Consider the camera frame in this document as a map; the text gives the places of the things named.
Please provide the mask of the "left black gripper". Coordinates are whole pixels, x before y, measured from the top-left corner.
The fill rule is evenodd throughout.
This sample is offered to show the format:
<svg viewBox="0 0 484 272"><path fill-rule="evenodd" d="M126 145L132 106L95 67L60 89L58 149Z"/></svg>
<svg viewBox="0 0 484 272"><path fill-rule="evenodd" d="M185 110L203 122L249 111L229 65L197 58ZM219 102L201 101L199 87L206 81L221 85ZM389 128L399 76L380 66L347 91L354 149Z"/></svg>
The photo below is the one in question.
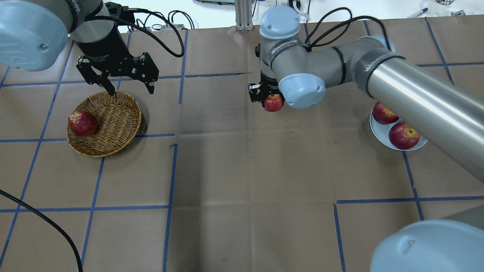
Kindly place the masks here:
<svg viewBox="0 0 484 272"><path fill-rule="evenodd" d="M128 76L146 84L147 91L154 94L158 67L147 52L132 55L119 32L110 32L96 42L76 44L82 52L76 67L88 84L101 84L114 96L116 91L108 77Z"/></svg>

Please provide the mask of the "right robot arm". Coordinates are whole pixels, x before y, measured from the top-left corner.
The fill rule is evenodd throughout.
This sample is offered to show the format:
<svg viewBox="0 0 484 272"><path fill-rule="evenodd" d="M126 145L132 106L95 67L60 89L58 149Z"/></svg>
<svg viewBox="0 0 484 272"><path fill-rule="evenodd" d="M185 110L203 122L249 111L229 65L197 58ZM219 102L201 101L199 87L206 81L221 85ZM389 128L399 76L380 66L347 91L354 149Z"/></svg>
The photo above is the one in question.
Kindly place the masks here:
<svg viewBox="0 0 484 272"><path fill-rule="evenodd" d="M267 107L274 94L292 108L317 104L326 88L354 82L403 121L483 180L483 101L395 53L384 26L366 36L313 52L299 39L299 15L288 6L262 16L261 82L249 85L253 102ZM410 224L382 241L372 272L482 272L483 207Z"/></svg>

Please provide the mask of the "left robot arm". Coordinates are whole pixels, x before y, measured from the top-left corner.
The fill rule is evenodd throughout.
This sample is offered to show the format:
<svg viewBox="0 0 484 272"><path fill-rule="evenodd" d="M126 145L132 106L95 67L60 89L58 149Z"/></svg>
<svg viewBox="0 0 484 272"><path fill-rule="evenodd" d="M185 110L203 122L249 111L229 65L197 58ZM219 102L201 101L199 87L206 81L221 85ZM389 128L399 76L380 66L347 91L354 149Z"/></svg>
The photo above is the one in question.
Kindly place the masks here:
<svg viewBox="0 0 484 272"><path fill-rule="evenodd" d="M118 30L134 23L133 11L102 0L2 0L0 60L12 68L46 70L56 62L68 37L82 54L76 67L87 84L114 95L110 77L142 82L150 94L159 70L144 52L133 56Z"/></svg>

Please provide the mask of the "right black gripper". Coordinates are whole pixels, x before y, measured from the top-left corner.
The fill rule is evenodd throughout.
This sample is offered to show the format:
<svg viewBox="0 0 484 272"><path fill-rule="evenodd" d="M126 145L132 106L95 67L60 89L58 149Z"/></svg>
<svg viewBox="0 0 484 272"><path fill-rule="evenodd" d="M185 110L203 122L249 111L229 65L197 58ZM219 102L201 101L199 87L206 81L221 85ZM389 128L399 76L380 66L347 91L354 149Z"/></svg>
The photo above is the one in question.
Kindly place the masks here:
<svg viewBox="0 0 484 272"><path fill-rule="evenodd" d="M270 76L266 76L265 74L260 74L261 79L259 83L248 84L248 93L252 103L260 102L262 107L265 107L264 101L270 95L280 95L282 97L282 93L280 92L278 82L276 79L273 79Z"/></svg>

